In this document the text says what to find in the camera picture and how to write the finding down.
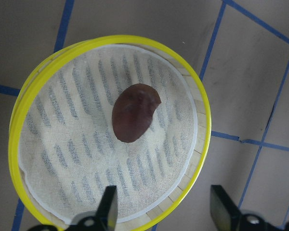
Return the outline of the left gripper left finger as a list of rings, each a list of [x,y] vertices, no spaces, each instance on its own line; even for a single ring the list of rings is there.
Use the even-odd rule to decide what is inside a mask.
[[[95,231],[114,231],[118,219],[118,192],[115,185],[107,186],[95,214]]]

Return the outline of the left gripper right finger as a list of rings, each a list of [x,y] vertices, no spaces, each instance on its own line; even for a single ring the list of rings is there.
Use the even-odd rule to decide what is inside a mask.
[[[210,215],[218,231],[236,231],[242,216],[221,185],[210,187]]]

